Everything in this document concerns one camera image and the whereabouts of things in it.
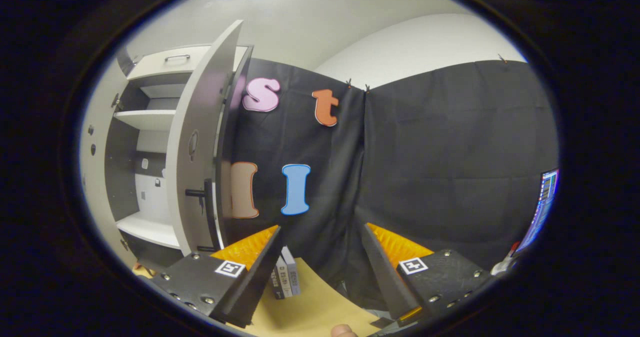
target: blue letter i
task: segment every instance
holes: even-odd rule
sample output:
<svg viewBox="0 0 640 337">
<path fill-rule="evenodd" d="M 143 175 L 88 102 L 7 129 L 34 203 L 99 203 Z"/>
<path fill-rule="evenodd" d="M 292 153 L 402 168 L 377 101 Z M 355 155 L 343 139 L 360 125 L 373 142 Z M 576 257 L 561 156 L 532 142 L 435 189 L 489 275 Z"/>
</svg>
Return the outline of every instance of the blue letter i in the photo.
<svg viewBox="0 0 640 337">
<path fill-rule="evenodd" d="M 282 167 L 282 175 L 286 176 L 286 204 L 281 210 L 283 215 L 299 215 L 309 211 L 305 189 L 310 172 L 311 167 L 306 164 L 286 164 Z"/>
</svg>

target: book spine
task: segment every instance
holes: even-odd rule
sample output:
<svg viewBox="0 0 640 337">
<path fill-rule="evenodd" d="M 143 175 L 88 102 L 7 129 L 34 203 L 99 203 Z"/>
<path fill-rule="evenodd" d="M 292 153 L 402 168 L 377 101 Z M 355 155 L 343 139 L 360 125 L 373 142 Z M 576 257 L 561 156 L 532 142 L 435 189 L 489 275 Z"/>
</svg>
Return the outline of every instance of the book spine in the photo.
<svg viewBox="0 0 640 337">
<path fill-rule="evenodd" d="M 275 294 L 276 299 L 284 299 L 284 291 L 278 278 L 277 267 L 274 267 L 273 271 L 271 271 L 271 286 L 273 286 L 273 294 Z"/>
<path fill-rule="evenodd" d="M 290 298 L 293 294 L 291 293 L 291 285 L 289 283 L 289 271 L 287 271 L 287 265 L 282 260 L 282 257 L 278 260 L 276 267 L 278 267 L 278 277 L 284 297 Z"/>
<path fill-rule="evenodd" d="M 287 264 L 288 282 L 291 285 L 291 294 L 293 296 L 300 294 L 300 282 L 298 280 L 298 267 L 295 263 Z"/>
</svg>

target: cabinet shelf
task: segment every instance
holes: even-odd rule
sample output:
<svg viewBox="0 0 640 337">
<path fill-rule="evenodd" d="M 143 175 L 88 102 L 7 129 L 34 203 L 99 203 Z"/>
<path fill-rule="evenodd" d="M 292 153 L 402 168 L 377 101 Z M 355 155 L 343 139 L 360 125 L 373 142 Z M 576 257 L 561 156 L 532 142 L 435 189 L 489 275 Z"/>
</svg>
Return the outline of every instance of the cabinet shelf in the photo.
<svg viewBox="0 0 640 337">
<path fill-rule="evenodd" d="M 169 131 L 175 115 L 175 109 L 141 109 L 117 112 L 113 116 L 138 130 Z"/>
<path fill-rule="evenodd" d="M 138 237 L 138 239 L 168 248 L 180 249 L 172 225 L 146 218 L 140 211 L 117 221 L 116 226 L 122 232 Z"/>
</svg>

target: ceiling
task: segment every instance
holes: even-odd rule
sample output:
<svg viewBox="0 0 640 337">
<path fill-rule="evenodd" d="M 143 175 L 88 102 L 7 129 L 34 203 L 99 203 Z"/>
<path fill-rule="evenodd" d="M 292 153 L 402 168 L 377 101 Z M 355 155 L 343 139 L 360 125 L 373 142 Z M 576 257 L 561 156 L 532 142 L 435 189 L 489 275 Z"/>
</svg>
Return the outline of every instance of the ceiling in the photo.
<svg viewBox="0 0 640 337">
<path fill-rule="evenodd" d="M 452 0 L 182 0 L 127 44 L 133 59 L 185 45 L 212 43 L 244 20 L 238 43 L 253 57 L 313 71 L 356 41 L 430 14 L 473 14 Z"/>
</svg>

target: foam letter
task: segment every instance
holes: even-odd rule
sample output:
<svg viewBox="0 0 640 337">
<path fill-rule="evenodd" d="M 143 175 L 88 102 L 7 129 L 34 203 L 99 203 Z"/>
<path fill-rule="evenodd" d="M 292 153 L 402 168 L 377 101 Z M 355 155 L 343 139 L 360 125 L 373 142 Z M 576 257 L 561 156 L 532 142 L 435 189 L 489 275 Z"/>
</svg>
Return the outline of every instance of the foam letter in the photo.
<svg viewBox="0 0 640 337">
<path fill-rule="evenodd" d="M 254 207 L 254 174 L 258 166 L 250 162 L 231 164 L 231 215 L 234 219 L 253 219 L 259 211 Z"/>
<path fill-rule="evenodd" d="M 283 215 L 299 215 L 309 211 L 305 189 L 310 172 L 311 167 L 306 164 L 287 164 L 282 167 L 282 175 L 286 176 L 286 204 L 281 210 Z"/>
<path fill-rule="evenodd" d="M 245 110 L 269 112 L 278 107 L 278 95 L 274 91 L 280 90 L 280 84 L 275 79 L 254 78 L 247 84 L 249 93 L 242 98 Z"/>
<path fill-rule="evenodd" d="M 316 98 L 315 120 L 327 127 L 333 127 L 338 123 L 338 118 L 331 115 L 331 106 L 338 106 L 338 98 L 332 94 L 331 89 L 320 89 L 311 93 L 311 96 Z"/>
</svg>

